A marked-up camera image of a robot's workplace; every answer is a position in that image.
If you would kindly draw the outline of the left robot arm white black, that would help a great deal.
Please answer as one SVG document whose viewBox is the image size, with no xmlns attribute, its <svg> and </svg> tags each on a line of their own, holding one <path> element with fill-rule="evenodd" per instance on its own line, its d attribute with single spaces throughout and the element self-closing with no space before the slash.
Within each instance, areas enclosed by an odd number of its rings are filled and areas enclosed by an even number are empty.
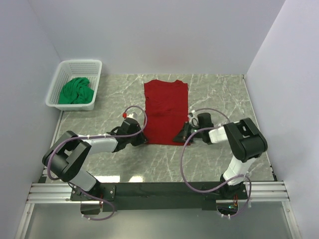
<svg viewBox="0 0 319 239">
<path fill-rule="evenodd" d="M 86 199 L 94 200 L 100 193 L 99 181 L 82 169 L 87 156 L 102 152 L 115 153 L 128 144 L 139 146 L 147 141 L 138 121 L 128 117 L 106 134 L 84 136 L 68 130 L 47 151 L 42 163 L 58 179 L 80 187 Z"/>
</svg>

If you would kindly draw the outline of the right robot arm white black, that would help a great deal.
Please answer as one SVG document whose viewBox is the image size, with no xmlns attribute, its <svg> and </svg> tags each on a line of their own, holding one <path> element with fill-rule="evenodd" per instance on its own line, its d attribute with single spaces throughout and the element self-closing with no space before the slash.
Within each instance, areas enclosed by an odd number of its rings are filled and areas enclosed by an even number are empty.
<svg viewBox="0 0 319 239">
<path fill-rule="evenodd" d="M 252 163 L 256 161 L 268 149 L 268 143 L 260 130 L 251 118 L 244 118 L 236 122 L 228 122 L 222 126 L 212 126 L 209 113 L 202 113 L 197 116 L 204 120 L 198 120 L 198 124 L 193 129 L 193 125 L 185 123 L 185 129 L 181 131 L 183 135 L 178 141 L 184 140 L 184 145 L 180 157 L 180 172 L 186 186 L 197 193 L 213 193 L 218 191 L 220 196 L 229 199 L 240 191 L 247 178 L 247 173 Z M 193 141 L 198 134 L 207 144 L 218 144 L 228 142 L 232 152 L 232 159 L 226 171 L 220 177 L 220 184 L 212 189 L 196 189 L 187 181 L 183 171 L 183 155 L 186 146 Z"/>
</svg>

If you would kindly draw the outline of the red t-shirt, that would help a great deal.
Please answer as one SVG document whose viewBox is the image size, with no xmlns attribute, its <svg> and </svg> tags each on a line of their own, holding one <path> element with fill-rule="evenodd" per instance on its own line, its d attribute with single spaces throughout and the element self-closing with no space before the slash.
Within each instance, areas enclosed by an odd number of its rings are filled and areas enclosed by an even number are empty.
<svg viewBox="0 0 319 239">
<path fill-rule="evenodd" d="M 188 121 L 188 85 L 183 81 L 151 80 L 144 84 L 145 112 L 148 117 L 144 135 L 149 144 L 182 146 L 174 138 Z"/>
</svg>

